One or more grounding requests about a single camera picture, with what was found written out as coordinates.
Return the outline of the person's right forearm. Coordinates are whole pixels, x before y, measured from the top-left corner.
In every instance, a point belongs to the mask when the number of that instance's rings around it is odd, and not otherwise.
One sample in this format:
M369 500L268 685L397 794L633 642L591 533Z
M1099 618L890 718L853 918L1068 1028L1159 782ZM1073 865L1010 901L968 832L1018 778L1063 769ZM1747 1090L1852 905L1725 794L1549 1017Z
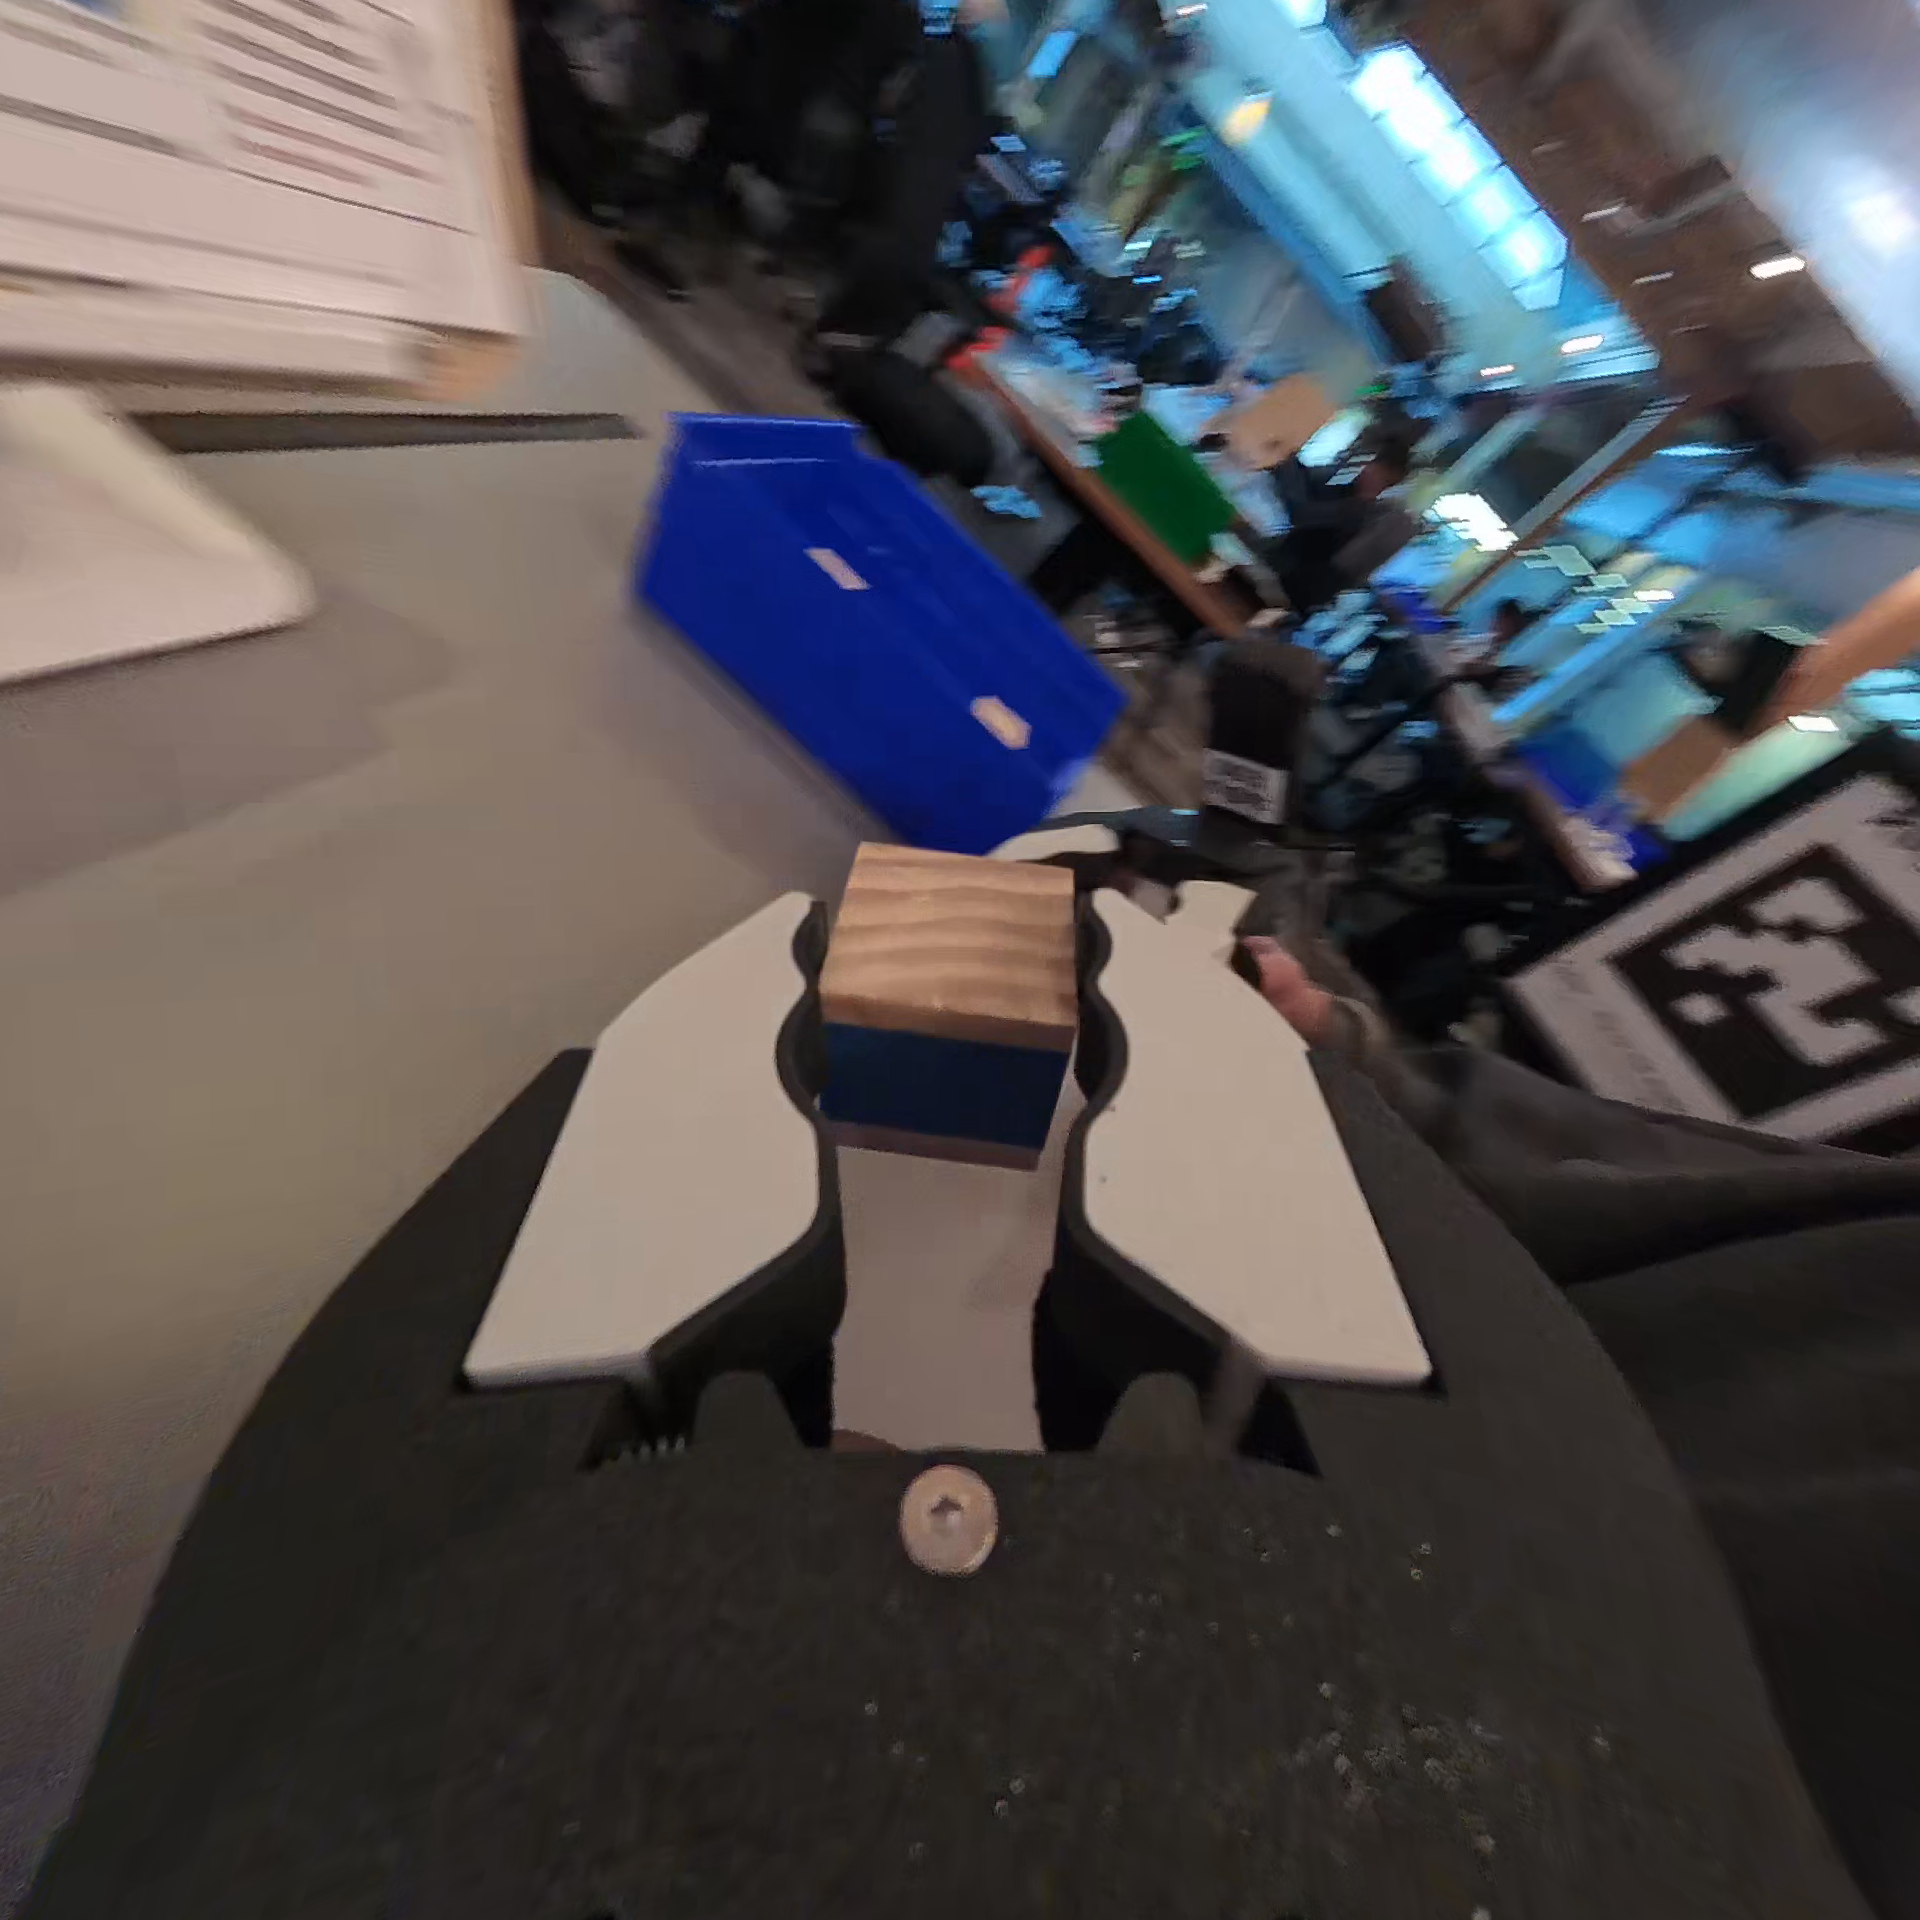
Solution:
M1564 1286L1794 1231L1916 1229L1913 1159L1648 1110L1481 1046L1405 1046L1338 993L1313 1039L1363 1072Z

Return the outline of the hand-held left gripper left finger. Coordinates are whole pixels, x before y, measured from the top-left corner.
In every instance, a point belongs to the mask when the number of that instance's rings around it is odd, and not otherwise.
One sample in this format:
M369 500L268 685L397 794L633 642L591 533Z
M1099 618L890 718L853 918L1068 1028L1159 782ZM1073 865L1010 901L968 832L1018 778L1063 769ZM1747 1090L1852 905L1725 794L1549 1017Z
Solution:
M687 1433L761 1376L833 1440L845 1312L820 969L828 912L784 893L631 1000L593 1046L464 1354L473 1389L600 1382Z

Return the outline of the grey desk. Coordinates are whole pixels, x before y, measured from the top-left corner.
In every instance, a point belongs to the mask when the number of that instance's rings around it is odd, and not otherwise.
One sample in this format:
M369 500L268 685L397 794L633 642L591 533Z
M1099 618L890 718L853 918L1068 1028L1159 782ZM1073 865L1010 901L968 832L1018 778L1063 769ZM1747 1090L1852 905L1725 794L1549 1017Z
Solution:
M535 279L491 412L200 453L297 630L5 693L5 1909L282 1354L645 983L875 832L628 602L665 420L824 412L756 314Z

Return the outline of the blue plastic bin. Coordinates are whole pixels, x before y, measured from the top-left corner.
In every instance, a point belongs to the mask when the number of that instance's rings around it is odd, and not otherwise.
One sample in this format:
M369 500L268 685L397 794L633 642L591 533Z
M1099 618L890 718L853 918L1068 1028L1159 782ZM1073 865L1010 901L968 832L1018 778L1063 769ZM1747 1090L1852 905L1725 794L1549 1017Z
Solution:
M809 560L824 543L868 592ZM853 423L679 414L633 594L908 845L988 854L1066 805L1125 693ZM1010 751L969 713L1002 696Z

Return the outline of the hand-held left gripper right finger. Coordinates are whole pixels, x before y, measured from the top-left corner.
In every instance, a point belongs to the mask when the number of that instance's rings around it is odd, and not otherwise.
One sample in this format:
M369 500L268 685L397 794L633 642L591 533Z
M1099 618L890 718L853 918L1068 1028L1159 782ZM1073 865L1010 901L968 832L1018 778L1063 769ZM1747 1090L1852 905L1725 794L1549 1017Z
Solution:
M1298 1385L1424 1392L1434 1360L1307 1045L1129 896L1079 918L1082 1032L1045 1345L1103 1399L1177 1376L1211 1452Z

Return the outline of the green board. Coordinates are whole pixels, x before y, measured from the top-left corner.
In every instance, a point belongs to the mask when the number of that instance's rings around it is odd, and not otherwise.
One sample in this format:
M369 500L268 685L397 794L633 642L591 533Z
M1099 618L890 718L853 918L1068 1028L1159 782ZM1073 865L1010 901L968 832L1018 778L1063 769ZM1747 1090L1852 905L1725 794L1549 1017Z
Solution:
M1132 414L1090 440L1103 484L1164 542L1200 568L1237 520L1237 504L1211 469L1153 414Z

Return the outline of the person's right hand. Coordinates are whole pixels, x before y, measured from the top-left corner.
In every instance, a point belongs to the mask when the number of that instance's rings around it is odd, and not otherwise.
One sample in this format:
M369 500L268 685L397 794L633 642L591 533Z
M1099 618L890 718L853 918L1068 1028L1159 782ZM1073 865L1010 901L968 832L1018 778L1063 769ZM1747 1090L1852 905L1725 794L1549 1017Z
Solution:
M1281 942L1240 935L1233 966L1283 1021L1311 1046L1324 1046L1341 1026L1345 1000L1313 977L1307 966Z

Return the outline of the black and white marker board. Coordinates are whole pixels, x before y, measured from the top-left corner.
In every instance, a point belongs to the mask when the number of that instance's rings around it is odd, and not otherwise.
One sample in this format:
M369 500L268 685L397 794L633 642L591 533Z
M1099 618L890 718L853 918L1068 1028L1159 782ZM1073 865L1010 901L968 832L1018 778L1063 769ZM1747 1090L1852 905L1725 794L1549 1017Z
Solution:
M1653 1113L1913 1156L1916 748L1873 736L1515 966L1507 1013L1570 1084Z

